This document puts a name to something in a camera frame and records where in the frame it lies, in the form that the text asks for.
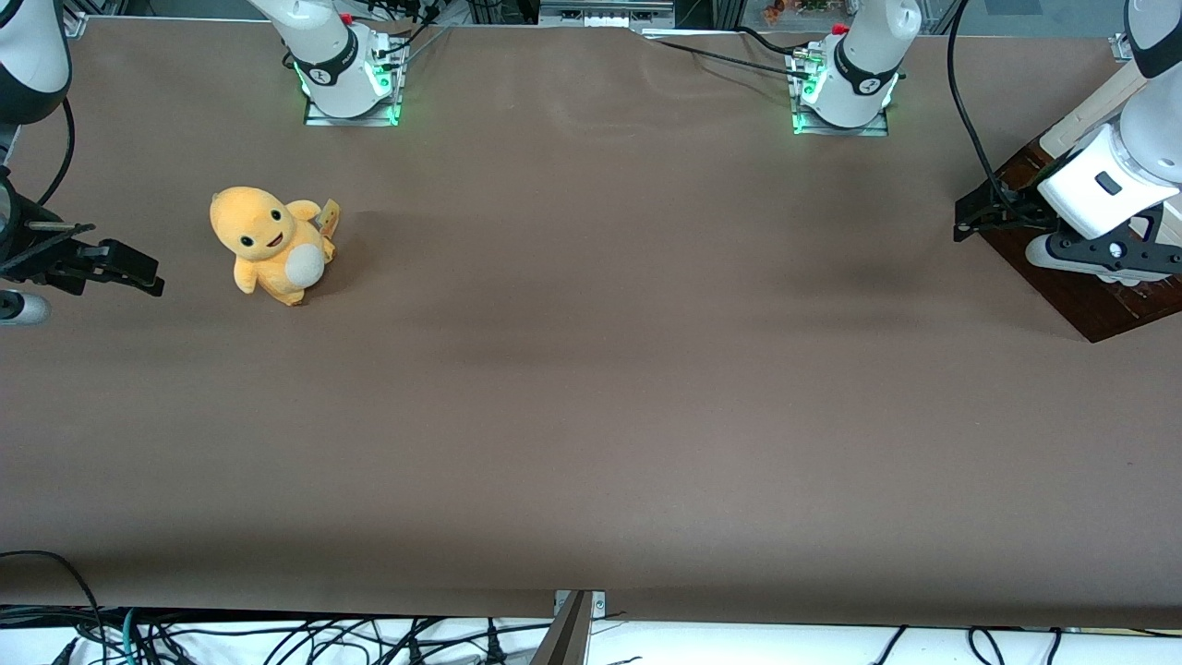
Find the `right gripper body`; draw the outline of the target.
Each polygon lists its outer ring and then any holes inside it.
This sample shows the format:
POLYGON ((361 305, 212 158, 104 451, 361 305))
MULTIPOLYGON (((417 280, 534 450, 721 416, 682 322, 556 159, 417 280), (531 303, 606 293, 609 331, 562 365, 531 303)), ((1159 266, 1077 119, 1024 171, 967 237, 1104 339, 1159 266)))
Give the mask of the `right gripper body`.
POLYGON ((1 174, 1 270, 11 270, 21 252, 21 195, 9 174, 1 174))

